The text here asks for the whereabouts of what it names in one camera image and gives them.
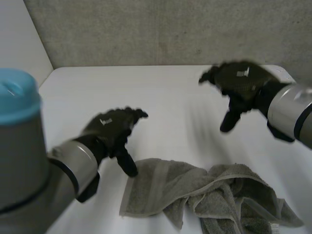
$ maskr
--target gray wall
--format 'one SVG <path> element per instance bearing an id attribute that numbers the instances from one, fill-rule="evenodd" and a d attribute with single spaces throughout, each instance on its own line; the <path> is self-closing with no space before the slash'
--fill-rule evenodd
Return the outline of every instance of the gray wall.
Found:
<path id="1" fill-rule="evenodd" d="M 311 0 L 24 0 L 54 68 L 253 59 L 312 84 Z"/>

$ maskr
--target towel tag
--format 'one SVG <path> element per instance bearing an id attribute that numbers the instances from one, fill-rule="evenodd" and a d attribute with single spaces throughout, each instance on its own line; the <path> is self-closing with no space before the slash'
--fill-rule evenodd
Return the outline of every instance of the towel tag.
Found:
<path id="1" fill-rule="evenodd" d="M 272 234 L 279 234 L 279 224 L 271 223 L 271 231 L 272 231 Z"/>

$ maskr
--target towel fold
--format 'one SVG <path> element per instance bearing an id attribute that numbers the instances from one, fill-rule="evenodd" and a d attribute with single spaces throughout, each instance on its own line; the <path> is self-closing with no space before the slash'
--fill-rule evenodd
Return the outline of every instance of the towel fold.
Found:
<path id="1" fill-rule="evenodd" d="M 215 165 L 208 172 L 185 162 L 157 158 L 136 162 L 119 215 L 146 217 L 164 212 L 179 229 L 189 204 L 204 234 L 271 234 L 270 223 L 290 227 L 302 221 L 274 190 L 246 165 Z"/>

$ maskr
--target glove logo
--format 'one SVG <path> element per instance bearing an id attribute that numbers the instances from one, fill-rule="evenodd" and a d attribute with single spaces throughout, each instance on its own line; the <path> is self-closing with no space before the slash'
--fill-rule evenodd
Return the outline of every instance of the glove logo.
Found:
<path id="1" fill-rule="evenodd" d="M 108 120 L 102 120 L 102 119 L 100 119 L 99 121 L 101 122 L 101 124 L 103 124 L 103 126 L 104 126 L 105 124 L 107 124 L 107 123 L 113 122 L 111 118 L 109 118 Z"/>
<path id="2" fill-rule="evenodd" d="M 248 77 L 248 74 L 249 74 L 249 67 L 247 68 L 246 71 L 237 72 L 237 73 L 236 73 L 236 76 L 237 76 L 237 77 Z"/>

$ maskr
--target black glove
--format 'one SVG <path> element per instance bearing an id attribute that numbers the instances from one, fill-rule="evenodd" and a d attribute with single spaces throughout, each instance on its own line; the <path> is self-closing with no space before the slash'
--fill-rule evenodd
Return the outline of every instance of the black glove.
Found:
<path id="1" fill-rule="evenodd" d="M 229 132 L 240 120 L 242 113 L 258 109 L 267 118 L 268 109 L 274 96 L 285 87 L 270 72 L 253 62 L 230 62 L 213 66 L 204 73 L 199 83 L 209 81 L 217 86 L 223 95 L 230 98 L 229 109 L 221 123 L 220 131 Z M 288 142 L 294 140 L 268 123 L 272 134 Z"/>
<path id="2" fill-rule="evenodd" d="M 133 126 L 140 118 L 147 118 L 141 109 L 110 110 L 95 116 L 76 141 L 86 145 L 95 155 L 98 165 L 103 158 L 116 157 L 118 164 L 130 177 L 137 175 L 137 167 L 125 148 Z"/>

